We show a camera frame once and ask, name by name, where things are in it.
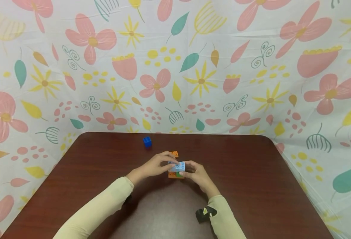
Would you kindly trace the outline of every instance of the hand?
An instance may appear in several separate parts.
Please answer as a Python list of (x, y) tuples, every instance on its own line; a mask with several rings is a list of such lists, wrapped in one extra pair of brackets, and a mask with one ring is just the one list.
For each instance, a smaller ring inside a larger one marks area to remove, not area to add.
[(207, 195), (208, 199), (213, 196), (220, 195), (218, 188), (208, 176), (203, 165), (195, 163), (194, 161), (185, 161), (185, 166), (189, 172), (180, 172), (183, 177), (189, 178), (198, 184), (201, 190)]
[[(161, 166), (161, 162), (173, 162), (173, 164), (166, 164), (165, 166)], [(128, 175), (127, 178), (136, 185), (139, 181), (144, 178), (150, 176), (156, 176), (162, 174), (172, 167), (175, 164), (179, 164), (179, 162), (175, 159), (174, 155), (171, 154), (169, 151), (165, 151), (160, 154), (156, 154), (147, 161), (145, 164), (140, 166), (139, 168), (133, 169)]]

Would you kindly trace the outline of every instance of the long sleeve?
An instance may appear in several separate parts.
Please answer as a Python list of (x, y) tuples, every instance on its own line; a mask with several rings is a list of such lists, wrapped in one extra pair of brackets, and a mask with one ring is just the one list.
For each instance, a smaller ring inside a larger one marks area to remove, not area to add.
[(108, 216), (121, 209), (133, 188), (133, 183), (127, 177), (118, 178), (71, 216), (53, 239), (88, 238)]
[(210, 217), (211, 225), (218, 239), (246, 239), (226, 199), (222, 195), (214, 196), (208, 206), (218, 213)]

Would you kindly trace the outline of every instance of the table surface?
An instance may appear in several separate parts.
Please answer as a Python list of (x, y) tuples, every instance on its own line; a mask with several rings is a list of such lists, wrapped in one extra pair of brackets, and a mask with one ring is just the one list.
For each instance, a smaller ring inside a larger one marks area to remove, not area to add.
[[(143, 145), (146, 136), (150, 149)], [(332, 238), (268, 138), (95, 132), (79, 136), (2, 238), (52, 238), (115, 179), (166, 150), (205, 166), (248, 239)], [(195, 217), (206, 203), (188, 179), (148, 178), (90, 238), (213, 239), (210, 223)]]

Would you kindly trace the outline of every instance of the pink dot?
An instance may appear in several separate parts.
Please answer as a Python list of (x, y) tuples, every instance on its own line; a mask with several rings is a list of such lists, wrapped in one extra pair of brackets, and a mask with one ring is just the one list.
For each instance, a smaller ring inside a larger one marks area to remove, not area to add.
[(301, 117), (300, 117), (300, 114), (299, 113), (293, 113), (293, 119), (294, 120), (300, 120), (301, 119)]
[(350, 144), (348, 144), (348, 143), (346, 143), (346, 142), (341, 142), (340, 143), (342, 146), (344, 146), (344, 147), (349, 147), (350, 146)]
[(60, 109), (56, 109), (56, 110), (54, 111), (54, 115), (55, 115), (55, 116), (59, 116), (59, 115), (60, 115)]
[(28, 149), (25, 147), (20, 147), (17, 149), (18, 154), (26, 154), (28, 152)]

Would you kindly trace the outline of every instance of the right hand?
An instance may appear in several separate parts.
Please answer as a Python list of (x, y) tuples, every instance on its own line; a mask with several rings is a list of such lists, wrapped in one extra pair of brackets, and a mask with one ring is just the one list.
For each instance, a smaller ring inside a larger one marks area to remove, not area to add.
[(215, 186), (213, 181), (208, 176), (203, 165), (195, 163), (194, 161), (185, 161), (185, 166), (187, 171), (190, 172), (180, 172), (183, 177), (189, 178), (198, 184), (201, 190), (207, 195), (208, 199), (213, 196), (220, 195), (218, 188)]

